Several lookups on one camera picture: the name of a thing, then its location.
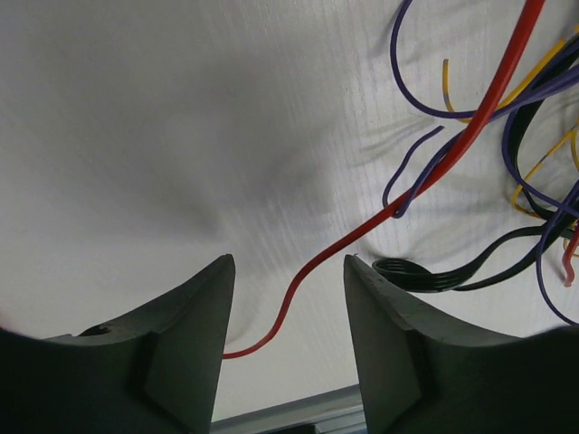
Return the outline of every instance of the cable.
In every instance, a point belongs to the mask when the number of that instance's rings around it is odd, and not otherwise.
[[[416,151],[416,149],[418,149],[421,144],[423,144],[424,142],[426,142],[430,138],[436,136],[438,133],[440,133],[443,130],[444,130],[444,127],[442,125],[439,125],[438,127],[433,129],[432,131],[430,131],[430,132],[426,133],[424,136],[420,137],[418,140],[416,140],[416,142],[414,142],[414,144],[412,146],[410,146],[410,149],[408,149],[408,152],[404,156],[402,163],[400,164],[400,166],[398,167],[396,172],[394,172],[394,175],[392,175],[392,178],[390,178],[390,181],[388,181],[388,184],[386,185],[386,188],[384,189],[384,193],[382,194],[382,205],[384,208],[386,206],[388,206],[388,196],[390,195],[392,187],[394,187],[394,184],[396,184],[396,181],[398,181],[398,178],[400,177],[400,175],[402,174],[402,172],[404,171],[404,169],[406,168],[406,166],[410,162],[410,158],[413,156],[414,151]]]
[[[565,50],[565,52],[561,53],[559,52],[552,60],[552,63],[556,63],[556,61],[559,61],[559,58],[568,56],[570,54],[572,54],[573,52],[576,52],[579,50],[579,46],[575,43],[577,41],[577,38],[575,37],[573,40],[573,43],[568,43],[567,44],[567,49]],[[560,93],[563,90],[567,90],[569,88],[571,88],[572,86],[574,86],[575,84],[577,84],[577,82],[579,82],[579,65],[574,66],[573,68],[571,68],[569,71],[566,71],[565,73],[561,74],[559,77],[556,77],[554,79],[552,79],[551,81],[549,81],[548,83],[544,83],[541,86],[537,86],[534,87],[533,89],[531,89],[530,87],[527,87],[526,90],[527,92],[525,92],[524,95],[520,95],[519,94],[519,98],[516,98],[514,101],[512,101],[511,103],[507,104],[504,107],[499,106],[499,108],[497,109],[497,111],[495,112],[495,114],[493,115],[492,119],[497,119],[500,118],[504,115],[506,115],[507,113],[511,113],[517,109],[520,109],[521,107],[530,104],[532,102],[537,102],[539,100],[543,100],[549,96],[555,95],[556,93]],[[408,91],[407,88],[399,88],[401,91],[402,90],[406,90]],[[447,90],[447,95],[446,95],[446,103],[450,102],[450,96],[448,95],[448,90]],[[460,115],[462,114],[469,114],[471,113],[469,112],[457,112],[457,111],[449,111],[449,112],[439,112],[438,110],[436,110],[435,108],[430,108],[427,106],[424,106],[422,103],[420,106],[415,106],[416,108],[418,108],[420,111],[422,111],[422,113],[429,115],[429,116],[435,116],[438,118],[453,118],[453,119],[460,119]],[[446,113],[445,116],[441,117],[438,116],[438,114],[440,113]]]
[[[576,198],[578,196],[579,196],[579,181],[577,181],[575,183],[575,185],[573,186],[573,189],[571,190],[571,192],[569,192],[569,194],[565,198],[564,204],[565,205],[569,204],[572,200],[576,200]],[[546,223],[545,231],[543,232],[543,235],[541,235],[541,239],[539,240],[539,243],[536,245],[536,262],[535,262],[536,280],[537,280],[537,283],[539,285],[539,290],[541,291],[541,296],[543,296],[545,303],[549,306],[551,311],[555,315],[557,315],[560,319],[565,321],[567,324],[572,325],[572,326],[577,326],[577,323],[574,320],[565,316],[555,306],[555,304],[553,303],[553,301],[551,300],[551,298],[549,297],[549,295],[546,292],[545,281],[543,280],[543,270],[542,270],[542,264],[541,264],[541,257],[543,255],[543,252],[546,250],[547,238],[549,237],[551,230],[557,224],[557,221],[562,218],[562,215],[563,215],[563,209],[559,208],[556,211],[556,213],[553,214],[553,216]]]
[[[516,97],[526,88],[529,83],[537,76],[537,74],[545,68],[545,66],[561,51],[561,49],[565,46],[565,39],[559,40],[549,52],[543,56],[536,65],[535,68],[528,73],[528,75],[519,83],[519,85],[506,96],[500,104],[498,104],[498,109],[503,109],[508,104],[513,102]],[[449,60],[444,59],[442,61],[442,97],[444,98],[444,105],[446,109],[451,112],[455,113],[456,110],[452,106],[451,103],[451,96],[449,93]],[[468,124],[470,122],[469,118],[459,118],[457,119],[459,122],[464,124]]]
[[[552,80],[552,82],[549,81],[548,83],[545,83],[541,86],[537,86],[534,92],[529,92],[528,95],[526,95],[524,98],[518,98],[515,102],[513,102],[512,104],[509,104],[507,107],[504,107],[502,109],[497,110],[491,118],[492,119],[499,118],[499,117],[503,116],[504,114],[508,113],[509,111],[520,109],[521,107],[524,107],[525,105],[531,104],[533,102],[537,102],[539,100],[543,100],[551,95],[554,95],[557,92],[561,91],[561,89],[566,89],[566,88],[561,88],[560,86],[557,86],[556,83],[560,83],[561,81],[566,81],[565,86],[571,86],[571,85],[576,84],[576,82],[579,82],[579,69],[574,69],[573,73],[575,75],[572,76],[571,80],[569,79],[569,77],[570,77],[569,74],[567,74],[565,72],[565,73],[561,74],[561,77],[554,78]],[[420,185],[422,185],[422,183],[424,182],[424,180],[426,178],[428,178],[428,176],[430,176],[430,173],[432,172],[434,167],[440,163],[440,161],[443,157],[446,156],[449,149],[452,148],[452,146],[454,145],[454,141],[458,138],[459,135],[460,134],[458,134],[453,139],[451,139],[451,141],[447,142],[446,145],[444,145],[434,155],[434,157],[431,159],[431,161],[424,167],[424,169],[422,170],[422,172],[418,176],[418,179],[416,180],[413,187],[411,188],[412,192],[416,192],[417,188]],[[414,197],[415,197],[414,193],[411,196],[409,196],[409,198],[404,203],[404,206],[400,210],[398,210],[398,212],[395,214],[394,218],[400,218],[403,216],[403,214],[408,209],[408,206],[410,205],[410,202],[413,200]],[[560,206],[560,203],[555,201],[555,199],[550,199],[550,200],[553,203],[557,204],[557,206]]]
[[[539,168],[543,165],[543,163],[545,162],[545,160],[547,160],[548,157],[552,156],[562,145],[565,144],[565,142],[567,140],[569,140],[573,135],[575,134],[574,129],[568,131],[557,143],[555,143],[555,145],[553,147],[551,147],[551,149],[549,149],[542,157],[541,159],[533,166],[533,168],[529,171],[529,173],[525,176],[525,181],[528,183],[530,182],[531,178],[536,174],[536,172],[538,172]],[[517,188],[515,189],[515,192],[513,193],[511,199],[510,199],[510,203],[511,206],[513,208],[515,208],[517,211],[519,212],[523,212],[525,214],[531,215],[533,217],[537,217],[537,218],[541,218],[536,212],[532,212],[529,210],[526,210],[525,208],[523,208],[522,206],[520,206],[517,203],[517,199],[520,196],[521,192],[523,191],[523,185],[519,184],[517,185]]]
[[[403,3],[406,5],[406,9],[410,5],[412,0],[405,0]],[[233,353],[226,353],[223,355],[224,359],[234,359],[238,357],[244,357],[245,355],[252,354],[266,345],[275,335],[280,331],[281,326],[288,314],[290,309],[291,300],[294,298],[296,291],[298,290],[299,284],[302,280],[319,264],[324,262],[326,259],[330,258],[332,255],[338,253],[346,246],[350,245],[354,241],[358,240],[362,236],[366,235],[376,226],[385,222],[387,219],[392,217],[396,211],[400,209],[402,205],[408,200],[412,195],[418,195],[423,193],[428,188],[433,186],[439,179],[441,179],[451,168],[458,162],[458,160],[464,155],[464,153],[469,149],[470,145],[474,142],[476,137],[479,135],[480,131],[483,129],[485,124],[488,122],[492,113],[498,105],[498,102],[505,91],[505,88],[512,77],[515,68],[527,46],[528,39],[533,32],[536,20],[538,19],[545,0],[526,0],[525,6],[518,18],[517,25],[510,41],[508,42],[507,49],[503,54],[503,58],[498,66],[495,77],[490,83],[489,89],[485,94],[480,107],[477,112],[472,117],[472,121],[467,125],[465,130],[460,134],[452,148],[449,152],[441,159],[440,163],[432,170],[429,177],[424,180],[420,185],[416,185],[414,192],[407,191],[406,193],[399,196],[394,202],[388,205],[386,208],[378,212],[376,215],[371,217],[369,220],[355,228],[353,231],[348,233],[340,240],[336,241],[331,246],[327,247],[311,259],[306,265],[304,265],[298,274],[290,282],[288,290],[281,303],[280,312],[276,317],[272,328],[270,331],[260,339],[256,344],[245,348],[241,351],[236,351]],[[391,45],[394,44],[394,34],[391,40]]]
[[[573,269],[573,265],[571,264],[571,258],[575,256],[574,252],[577,249],[577,246],[579,246],[579,231],[575,231],[575,234],[573,235],[571,242],[568,243],[567,246],[565,246],[565,253],[563,254],[562,259],[563,268],[567,273],[565,282],[563,284],[566,287],[570,287],[573,284],[573,281],[575,280],[575,271]]]
[[[549,81],[556,79],[568,69],[573,62],[579,57],[579,51],[575,47],[579,44],[579,37],[575,37],[565,46],[564,52],[549,62],[548,67],[541,71],[531,82],[531,88],[536,88],[545,85]],[[505,131],[505,137],[508,138],[508,157],[513,161],[515,168],[517,167],[517,155],[524,132],[532,121],[534,115],[542,101],[535,102],[530,106],[524,106],[516,113],[516,127],[512,130]],[[553,212],[548,211],[534,202],[532,197],[523,190],[523,193],[528,196],[527,199],[531,204],[531,208],[541,218],[548,220],[552,217]],[[574,209],[579,209],[579,203],[573,205]],[[569,240],[574,237],[574,232],[567,227],[574,222],[574,218],[570,215],[565,215],[563,219],[555,226],[555,229],[550,231],[549,237],[546,241],[546,246],[550,246],[558,236],[562,236]],[[509,269],[499,273],[496,276],[485,278],[480,282],[471,283],[469,285],[462,285],[466,280],[470,279],[474,273],[480,268],[482,263],[490,256],[490,254],[497,249],[502,243],[518,237],[540,235],[545,231],[546,225],[523,228],[509,232],[498,240],[493,242],[486,248],[477,258],[470,263],[451,271],[442,273],[431,273],[428,269],[415,264],[406,259],[392,259],[384,258],[376,261],[373,268],[389,281],[394,283],[399,288],[412,292],[442,292],[446,290],[469,291],[473,289],[484,288],[507,278],[512,278],[522,270],[526,269],[533,262],[536,261],[536,249],[532,249],[522,260]]]
[[[505,130],[510,130],[513,127],[513,122],[514,122],[514,118],[512,116],[509,116],[507,119],[507,124],[505,126]],[[560,202],[556,201],[555,199],[547,196],[546,194],[539,192],[531,184],[526,182],[525,179],[523,179],[523,177],[520,175],[518,170],[515,168],[513,161],[511,161],[508,158],[508,138],[507,138],[507,135],[503,135],[503,144],[501,147],[501,151],[502,151],[502,155],[503,155],[503,161],[505,162],[505,167],[507,168],[507,170],[511,174],[511,176],[513,178],[515,178],[515,181],[517,181],[519,184],[521,184],[523,186],[524,193],[526,194],[527,199],[530,197],[530,194],[533,194],[534,196],[536,196],[539,199],[555,206],[556,208],[562,209],[563,211],[570,213],[575,218],[579,218],[579,212],[577,210],[574,210],[573,208],[565,205],[564,203],[560,203]]]
[[[579,155],[577,154],[577,131],[571,136],[571,156],[573,157],[573,162],[577,170],[579,170]]]
[[[571,228],[572,228],[572,231],[575,232],[575,230],[577,229],[577,220],[574,221],[574,223],[571,225]],[[563,250],[567,250],[567,247],[569,247],[569,240],[563,239]],[[579,254],[574,253],[573,257],[579,258]]]
[[[394,25],[392,30],[392,40],[390,44],[390,63],[392,67],[392,73],[394,75],[394,80],[396,81],[398,89],[403,93],[406,100],[408,100],[408,102],[410,102],[415,108],[419,109],[422,113],[426,113],[435,118],[447,118],[447,119],[472,118],[474,114],[472,111],[449,112],[428,107],[425,104],[421,103],[406,87],[404,80],[402,78],[402,73],[400,72],[400,66],[398,64],[398,53],[396,47],[403,19],[406,13],[408,12],[408,8],[410,7],[411,3],[412,0],[403,1],[402,5],[400,6],[400,11],[396,16],[396,18],[394,19]],[[543,3],[544,1],[541,0],[538,4],[542,7]]]

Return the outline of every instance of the purple wire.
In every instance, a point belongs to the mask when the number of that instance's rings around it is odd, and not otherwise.
[[[410,162],[410,158],[413,156],[414,151],[416,151],[416,149],[418,149],[420,147],[420,145],[422,143],[424,143],[426,140],[436,136],[438,133],[440,133],[443,130],[444,130],[444,127],[442,125],[439,125],[438,127],[433,129],[432,131],[430,131],[430,132],[426,133],[424,136],[420,137],[418,140],[416,140],[416,142],[412,146],[410,146],[410,149],[408,149],[408,152],[404,156],[404,160],[402,160],[400,167],[398,167],[396,172],[394,172],[394,175],[392,175],[392,178],[390,178],[390,181],[388,181],[388,184],[386,185],[386,188],[384,189],[384,193],[382,194],[382,205],[384,206],[384,208],[386,206],[388,206],[388,196],[390,195],[390,191],[392,190],[392,187],[394,187],[394,184],[396,183],[396,181],[398,181],[398,178],[400,177],[400,175],[402,174],[402,172],[404,171],[404,169],[406,168],[406,166]]]
[[[408,7],[410,6],[411,3],[412,3],[412,0],[404,0],[403,1],[402,5],[400,7],[400,11],[399,11],[399,13],[396,16],[396,19],[394,21],[394,28],[392,31],[392,39],[390,41],[390,58],[391,58],[391,63],[392,63],[392,70],[393,70],[394,79],[396,81],[396,84],[398,85],[398,88],[400,89],[400,91],[404,94],[406,99],[412,105],[414,105],[417,109],[419,109],[420,111],[422,111],[428,115],[440,117],[440,118],[471,118],[474,115],[474,111],[446,112],[446,111],[441,111],[441,110],[437,110],[434,108],[430,108],[430,107],[422,104],[418,99],[416,99],[414,97],[414,95],[404,85],[402,75],[400,73],[400,68],[398,66],[398,56],[396,53],[396,44],[398,41],[398,34],[400,32],[400,28],[402,25],[404,15],[408,11]],[[554,59],[549,62],[549,65],[555,65],[560,58],[567,56],[570,53],[570,51],[578,50],[578,49],[579,49],[579,39],[577,41],[575,41],[574,43],[570,44],[564,50],[560,51],[554,57]],[[555,95],[556,93],[559,93],[565,89],[568,89],[571,86],[574,86],[577,82],[579,82],[579,65],[578,65],[578,66],[575,66],[575,67],[569,69],[568,71],[565,71],[564,73],[558,75],[555,79],[550,80],[548,83],[545,83],[541,86],[538,86],[536,89],[531,89],[532,84],[537,83],[539,80],[541,80],[542,77],[544,77],[545,74],[548,73],[550,71],[550,69],[553,67],[554,66],[550,66],[550,67],[547,67],[547,68],[543,69],[542,71],[540,71],[539,74],[537,74],[537,76],[531,82],[531,84],[529,84],[529,86],[525,89],[525,91],[523,91],[522,94],[519,95],[519,97],[515,101],[513,101],[509,105],[505,106],[504,108],[497,110],[497,112],[495,112],[495,114],[492,116],[491,120],[500,118],[501,116],[504,116],[505,114],[510,113],[514,110],[520,109],[521,107],[523,107],[527,104],[530,104],[532,102],[536,102],[536,101],[545,99],[547,97],[550,97],[552,95]],[[401,166],[394,173],[393,179],[391,179],[389,181],[388,185],[384,189],[383,204],[386,204],[388,202],[388,195],[389,195],[390,191],[392,190],[392,187],[393,187],[395,181],[400,177],[400,174],[402,173],[402,171],[405,169],[408,162],[410,161],[410,157],[412,156],[412,154],[416,151],[416,149],[418,149],[418,147],[421,144],[423,144],[427,139],[431,138],[432,136],[433,136],[433,134],[431,134],[431,132],[429,132],[424,137],[419,139],[413,146],[411,146],[411,148],[408,151],[408,154],[404,157],[404,160],[403,160]],[[419,189],[422,187],[424,182],[426,182],[426,179],[428,178],[428,176],[430,175],[432,170],[434,170],[436,165],[438,165],[440,163],[442,158],[446,155],[446,153],[449,151],[449,149],[454,144],[454,142],[458,139],[459,136],[460,136],[460,133],[457,136],[453,137],[449,142],[447,142],[446,145],[444,145],[437,152],[437,154],[431,159],[431,161],[428,163],[428,165],[424,167],[424,169],[420,173],[418,179],[413,184],[413,187],[410,189],[409,196],[406,199],[406,201],[404,202],[403,206],[394,214],[394,218],[402,217],[404,215],[404,213],[408,210],[410,203],[416,197]],[[524,185],[525,187],[530,187],[532,189],[532,187],[530,185],[528,185],[527,183],[525,183],[524,180],[520,179],[520,177],[517,180],[519,181],[520,184]],[[535,189],[532,189],[532,190],[529,189],[529,191],[531,191],[531,193],[534,192],[533,194],[535,194],[537,197],[545,200],[548,203],[551,203],[555,206],[561,205],[561,203],[559,203],[558,201],[555,201],[554,199],[549,198],[548,196],[545,196],[544,194],[541,194],[540,192],[538,192]],[[575,210],[573,210],[570,207],[564,208],[564,211],[567,211],[567,212],[571,213],[572,215],[575,215],[579,218],[579,212],[576,212]]]
[[[565,211],[565,212],[573,215],[574,217],[579,218],[579,212],[577,210],[574,210],[569,205],[567,205],[565,203],[560,203],[560,202],[556,201],[555,199],[547,196],[546,194],[539,192],[535,187],[533,187],[531,184],[526,182],[525,179],[523,179],[521,174],[518,172],[518,170],[515,168],[515,165],[511,161],[510,157],[508,156],[508,137],[509,137],[508,132],[510,131],[510,129],[513,127],[513,124],[515,123],[515,115],[516,115],[516,113],[511,113],[507,119],[507,124],[505,125],[505,132],[503,133],[502,145],[501,145],[501,153],[503,155],[503,161],[505,163],[505,167],[507,168],[508,172],[515,179],[515,181],[517,181],[517,183],[522,185],[523,188],[525,188],[525,190],[527,190],[529,193],[531,193],[534,196],[538,197],[539,199],[557,207],[559,210]]]
[[[402,22],[410,4],[413,0],[403,0],[402,5],[400,6],[400,10],[398,15],[394,20],[394,26],[392,30],[392,38],[390,40],[390,62],[392,67],[392,73],[394,75],[394,80],[396,81],[396,85],[398,89],[403,93],[404,97],[410,102],[416,109],[419,109],[422,113],[427,115],[436,117],[436,118],[447,118],[447,119],[461,119],[461,118],[472,118],[475,114],[474,111],[443,111],[438,110],[436,108],[431,108],[426,106],[425,104],[421,103],[414,95],[408,90],[406,85],[404,84],[404,80],[402,78],[402,73],[400,72],[400,66],[398,64],[398,53],[397,53],[397,43],[398,43],[398,36],[400,33],[400,29],[402,27]],[[544,86],[537,88],[536,92],[534,92],[533,96],[528,95],[529,99],[522,100],[516,99],[512,103],[508,104],[504,108],[497,110],[497,112],[493,115],[493,119],[499,118],[512,110],[518,109],[523,105],[529,104],[531,102],[535,102],[540,99],[544,99],[548,96],[551,96],[555,93],[559,93],[562,90],[568,89],[569,87],[573,86],[579,81],[579,65],[576,67],[571,68],[561,76],[557,77],[557,79],[552,80],[549,83],[546,83]]]
[[[579,198],[579,181],[577,181],[574,184],[571,192],[569,192],[569,194],[565,197],[563,204],[565,206],[568,206],[569,203],[576,202],[578,198]],[[541,239],[539,240],[539,243],[536,245],[536,261],[535,261],[536,280],[539,284],[539,290],[541,291],[541,296],[543,296],[545,303],[549,306],[549,308],[553,311],[553,313],[555,315],[557,315],[559,318],[561,318],[563,321],[565,321],[567,324],[570,324],[571,326],[577,326],[577,323],[574,320],[565,316],[559,309],[557,309],[557,307],[555,306],[553,301],[551,301],[551,298],[549,297],[549,295],[546,292],[545,281],[543,280],[543,267],[541,264],[541,258],[543,256],[543,252],[545,251],[546,239],[548,238],[549,233],[551,233],[551,231],[555,227],[557,221],[563,215],[563,211],[564,211],[563,207],[561,207],[555,212],[555,214],[553,214],[551,216],[551,218],[548,220],[548,222],[545,226],[545,230],[543,231],[543,234],[541,235]]]

